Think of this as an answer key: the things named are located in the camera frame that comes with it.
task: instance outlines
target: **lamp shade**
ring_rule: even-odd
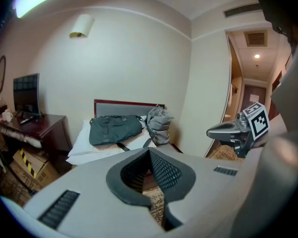
[[[95,19],[88,14],[78,16],[70,33],[70,38],[88,37]]]

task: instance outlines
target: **dark green bag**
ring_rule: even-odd
[[[142,132],[134,115],[106,116],[90,120],[89,143],[93,146],[117,144]]]

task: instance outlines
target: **gray backpack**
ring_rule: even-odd
[[[134,115],[106,116],[90,120],[89,143],[93,146],[118,144],[142,132]]]
[[[154,134],[152,140],[156,145],[163,145],[169,142],[169,126],[173,118],[159,105],[149,111],[147,124],[149,130]]]

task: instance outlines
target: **yellow and black striped tape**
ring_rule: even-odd
[[[23,149],[21,149],[20,154],[21,154],[21,156],[22,156],[22,159],[23,159],[23,161],[24,161],[24,163],[25,163],[27,169],[28,169],[29,172],[32,174],[32,176],[33,176],[34,178],[36,178],[36,173],[34,172],[33,168],[31,167],[31,164],[29,163],[29,161],[26,159],[26,156],[25,156],[25,154],[24,154]]]

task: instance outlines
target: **television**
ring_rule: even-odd
[[[13,98],[15,111],[40,116],[39,73],[15,78]]]

